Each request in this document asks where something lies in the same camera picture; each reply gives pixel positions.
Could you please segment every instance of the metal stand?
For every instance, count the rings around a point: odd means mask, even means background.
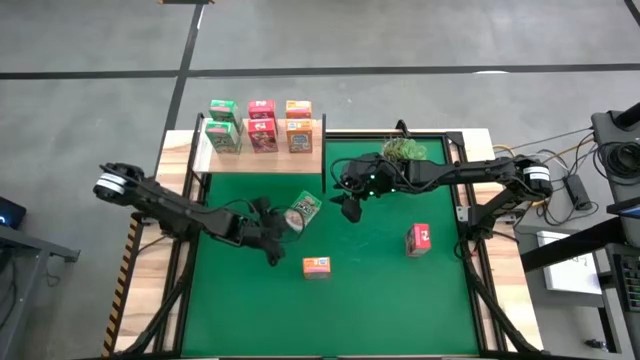
[[[7,322],[0,329],[0,360],[17,359],[17,346],[27,323],[37,283],[46,273],[49,256],[60,256],[65,262],[76,262],[80,251],[74,251],[4,226],[0,226],[0,248],[3,249],[0,254],[0,270],[16,271],[16,269],[20,269],[19,272],[11,274],[12,282],[15,281],[13,286],[15,286],[16,301],[13,306],[11,306],[11,300],[7,301],[7,307],[0,309],[3,316],[10,312]],[[16,258],[20,258],[20,266],[15,263]]]
[[[640,257],[640,249],[628,246],[627,243],[622,219],[616,217],[562,240],[526,252],[521,255],[521,258],[524,271],[529,272],[604,248],[612,270],[598,275],[600,286],[603,289],[616,288],[635,359],[640,359],[640,313],[625,310],[623,298],[626,285],[624,279],[621,279],[618,272],[614,270],[616,256]],[[603,299],[605,307],[599,308],[598,311],[602,320],[607,348],[610,352],[619,352],[620,341],[615,326],[610,323],[612,318],[606,292],[603,292]]]

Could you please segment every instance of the concrete floor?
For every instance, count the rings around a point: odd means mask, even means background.
[[[193,10],[152,0],[0,0],[0,72],[177,69]],[[621,0],[221,0],[205,7],[191,68],[625,62],[640,62],[640,28]],[[416,128],[489,128],[494,143],[518,144],[628,108],[640,100],[637,84],[640,72],[189,79],[176,128],[191,128],[215,97],[306,98],[333,128],[403,118]],[[63,281],[42,287],[25,359],[99,354],[130,210],[98,201],[91,188],[107,161],[153,171],[174,85],[0,81],[0,168],[11,169],[0,195],[29,209],[25,231],[82,249],[73,266],[51,262]],[[562,150],[582,136],[544,147]],[[581,175],[593,200],[612,201],[590,163]],[[569,205],[556,200],[560,216]],[[601,210],[566,227],[606,217]],[[523,223],[541,222],[528,214]],[[595,310],[535,310],[552,353],[624,358],[581,344],[602,336]]]

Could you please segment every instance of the juice box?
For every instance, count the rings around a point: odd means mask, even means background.
[[[287,100],[285,115],[287,119],[311,119],[311,101]]]
[[[291,208],[299,212],[289,209],[284,213],[284,217],[293,230],[300,232],[302,231],[302,222],[304,221],[304,226],[307,227],[311,219],[320,211],[321,206],[322,201],[320,199],[303,190],[291,205]]]
[[[305,279],[328,279],[331,275],[331,259],[328,257],[303,258],[302,273]]]
[[[277,152],[276,121],[274,119],[254,119],[249,121],[249,139],[257,153]]]
[[[238,112],[238,104],[233,100],[211,100],[209,115],[215,121],[230,122],[235,125],[238,134],[242,134],[244,123]]]
[[[242,142],[232,122],[207,119],[205,133],[213,144],[213,148],[220,154],[237,154]]]
[[[287,143],[289,144],[289,152],[313,152],[313,123],[311,122],[311,120],[287,119],[286,131]]]
[[[275,119],[276,102],[273,100],[249,101],[250,119]]]
[[[418,257],[431,249],[431,234],[428,224],[413,224],[405,235],[407,256]]]

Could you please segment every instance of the green table surface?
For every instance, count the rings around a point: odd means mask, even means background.
[[[421,141],[444,163],[441,140]],[[379,151],[382,140],[328,141],[329,164]],[[336,167],[339,174],[342,165]],[[184,356],[337,356],[477,354],[473,319],[448,187],[387,194],[362,203],[360,223],[322,195],[320,175],[215,174],[209,206],[267,195],[289,206],[302,190],[323,200],[299,241],[276,267],[260,250],[202,235],[183,344]],[[432,249],[405,254],[404,235],[427,223]],[[304,257],[329,256],[331,278],[306,280]]]

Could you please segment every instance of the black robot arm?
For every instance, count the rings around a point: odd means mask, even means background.
[[[338,179],[334,167],[343,161],[348,162]],[[433,191],[440,185],[503,184],[505,190],[487,204],[470,209],[467,214],[468,226],[477,230],[467,233],[485,239],[490,235],[482,229],[493,228],[495,219],[523,201],[543,200],[553,191],[549,169],[525,156],[439,165],[429,160],[391,162],[378,153],[370,153],[358,158],[336,160],[331,165],[331,175],[336,181],[334,188],[346,191],[331,201],[341,204],[342,213],[354,223],[360,220],[362,214],[360,201],[372,196],[379,198],[390,192],[420,194]]]
[[[270,209],[267,198],[246,201],[249,210],[260,218],[257,221],[227,206],[211,209],[190,201],[160,186],[153,178],[145,178],[137,166],[108,163],[100,168],[104,173],[93,188],[99,199],[135,207],[158,220],[162,231],[173,238],[186,241],[204,231],[232,246],[264,250],[272,266],[284,257],[284,248],[278,240],[288,226],[283,215]]]

